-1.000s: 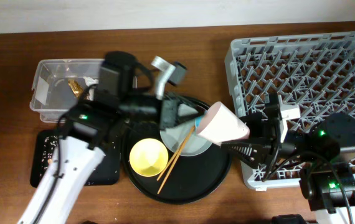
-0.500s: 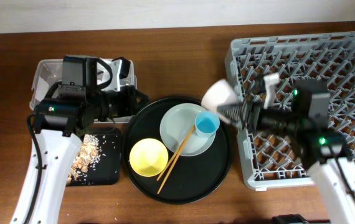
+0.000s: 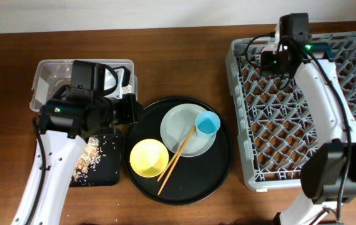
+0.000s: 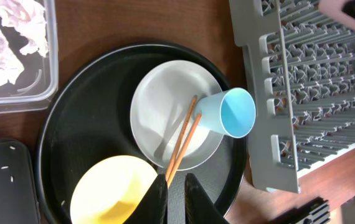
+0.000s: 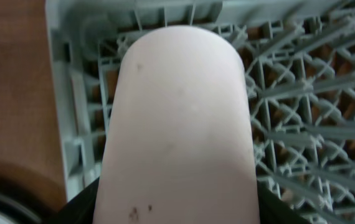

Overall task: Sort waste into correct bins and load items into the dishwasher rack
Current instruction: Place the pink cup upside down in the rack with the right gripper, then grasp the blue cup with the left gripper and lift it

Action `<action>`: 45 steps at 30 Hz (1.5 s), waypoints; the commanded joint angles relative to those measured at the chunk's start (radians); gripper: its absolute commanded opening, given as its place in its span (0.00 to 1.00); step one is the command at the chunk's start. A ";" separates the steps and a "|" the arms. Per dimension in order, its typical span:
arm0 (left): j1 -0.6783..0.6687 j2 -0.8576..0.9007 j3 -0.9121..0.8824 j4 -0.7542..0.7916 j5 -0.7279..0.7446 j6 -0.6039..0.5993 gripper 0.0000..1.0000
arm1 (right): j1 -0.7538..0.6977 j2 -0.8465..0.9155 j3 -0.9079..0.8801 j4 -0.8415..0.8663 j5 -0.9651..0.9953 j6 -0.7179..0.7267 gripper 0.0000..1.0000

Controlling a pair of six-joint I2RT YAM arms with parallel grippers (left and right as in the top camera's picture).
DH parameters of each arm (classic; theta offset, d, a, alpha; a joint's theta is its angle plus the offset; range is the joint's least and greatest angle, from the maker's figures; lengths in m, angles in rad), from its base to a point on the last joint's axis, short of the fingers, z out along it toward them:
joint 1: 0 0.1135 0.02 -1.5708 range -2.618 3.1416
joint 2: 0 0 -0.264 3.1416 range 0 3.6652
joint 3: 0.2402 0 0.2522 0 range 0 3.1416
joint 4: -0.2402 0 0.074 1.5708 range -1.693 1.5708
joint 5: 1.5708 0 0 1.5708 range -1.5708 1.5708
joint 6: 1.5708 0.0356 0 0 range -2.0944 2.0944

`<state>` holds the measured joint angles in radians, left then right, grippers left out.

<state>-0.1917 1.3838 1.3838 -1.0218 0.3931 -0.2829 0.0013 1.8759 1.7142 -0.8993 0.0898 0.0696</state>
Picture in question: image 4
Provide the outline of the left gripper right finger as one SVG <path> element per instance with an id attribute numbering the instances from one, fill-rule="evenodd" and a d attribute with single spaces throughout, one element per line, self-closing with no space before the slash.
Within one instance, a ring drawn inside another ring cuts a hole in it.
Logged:
<path id="1" fill-rule="evenodd" d="M 216 209 L 193 173 L 186 175 L 184 199 L 187 224 L 229 224 Z"/>

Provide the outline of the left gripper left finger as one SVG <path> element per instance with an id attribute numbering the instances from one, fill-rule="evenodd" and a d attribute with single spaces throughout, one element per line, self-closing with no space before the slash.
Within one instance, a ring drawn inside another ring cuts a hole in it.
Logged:
<path id="1" fill-rule="evenodd" d="M 164 224 L 168 222 L 168 185 L 158 174 L 134 212 L 124 224 Z"/>

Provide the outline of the yellow bowl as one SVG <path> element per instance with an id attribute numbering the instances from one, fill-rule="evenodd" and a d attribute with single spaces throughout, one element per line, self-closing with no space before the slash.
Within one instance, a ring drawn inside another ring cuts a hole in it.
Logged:
<path id="1" fill-rule="evenodd" d="M 138 157 L 113 156 L 98 162 L 73 192 L 72 223 L 123 223 L 156 177 L 155 169 Z"/>

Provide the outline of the white napkin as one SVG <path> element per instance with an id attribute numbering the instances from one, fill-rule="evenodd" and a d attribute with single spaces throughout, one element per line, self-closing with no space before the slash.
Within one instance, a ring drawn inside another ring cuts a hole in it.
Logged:
<path id="1" fill-rule="evenodd" d="M 3 27 L 12 27 L 28 40 L 20 48 L 23 55 L 47 55 L 45 7 L 35 0 L 0 0 L 0 18 Z M 9 42 L 0 29 L 0 86 L 14 84 L 24 66 L 12 52 Z"/>

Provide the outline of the blue cup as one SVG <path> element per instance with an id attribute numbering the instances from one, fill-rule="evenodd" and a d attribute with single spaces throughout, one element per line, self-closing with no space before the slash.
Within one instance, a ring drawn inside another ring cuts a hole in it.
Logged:
<path id="1" fill-rule="evenodd" d="M 199 126 L 238 139 L 251 132 L 257 112 L 247 90 L 232 88 L 199 100 L 194 110 L 198 114 Z"/>

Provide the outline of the wooden chopstick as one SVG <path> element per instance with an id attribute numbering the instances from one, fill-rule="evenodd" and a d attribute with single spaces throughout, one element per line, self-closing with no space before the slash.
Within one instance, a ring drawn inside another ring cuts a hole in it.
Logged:
<path id="1" fill-rule="evenodd" d="M 189 133 L 187 135 L 187 138 L 185 139 L 185 142 L 184 142 L 184 144 L 182 146 L 182 149 L 180 150 L 180 153 L 178 154 L 177 158 L 174 161 L 174 164 L 173 164 L 173 166 L 171 168 L 169 177 L 167 179 L 168 188 L 171 186 L 171 184 L 173 182 L 174 176 L 176 175 L 176 172 L 177 172 L 179 166 L 181 165 L 181 162 L 182 162 L 183 157 L 184 157 L 184 155 L 186 153 L 188 145 L 191 142 L 191 139 L 192 139 L 192 137 L 193 137 L 198 125 L 199 125 L 199 122 L 200 122 L 201 118 L 202 118 L 202 115 L 201 114 L 197 114 L 196 119 L 194 120 L 194 122 L 193 122 L 193 124 L 192 124 L 192 126 L 190 128 L 190 131 L 189 131 Z"/>
<path id="2" fill-rule="evenodd" d="M 168 185 L 171 184 L 171 173 L 173 171 L 173 166 L 174 166 L 174 163 L 175 163 L 176 158 L 178 156 L 178 152 L 179 152 L 180 147 L 181 147 L 182 139 L 183 139 L 184 134 L 186 132 L 187 125 L 188 125 L 188 123 L 190 121 L 191 114 L 194 111 L 194 107 L 195 107 L 196 101 L 197 101 L 197 95 L 194 95 L 192 100 L 191 100 L 191 103 L 189 105 L 189 108 L 188 108 L 186 117 L 184 119 L 183 125 L 181 127 L 178 139 L 176 141 L 176 144 L 175 144 L 175 147 L 174 147 L 174 151 L 173 151 L 173 153 L 171 155 L 171 158 L 169 160 L 169 165 L 168 165 L 168 168 L 166 169 L 166 173 L 165 173 L 165 178 L 166 178 L 166 181 L 167 181 Z"/>

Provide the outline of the pink cup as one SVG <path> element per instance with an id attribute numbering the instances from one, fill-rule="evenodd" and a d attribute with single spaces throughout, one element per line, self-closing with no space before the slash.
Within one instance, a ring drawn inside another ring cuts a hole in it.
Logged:
<path id="1" fill-rule="evenodd" d="M 318 10 L 334 21 L 355 31 L 355 18 L 343 11 L 350 0 L 319 0 Z"/>

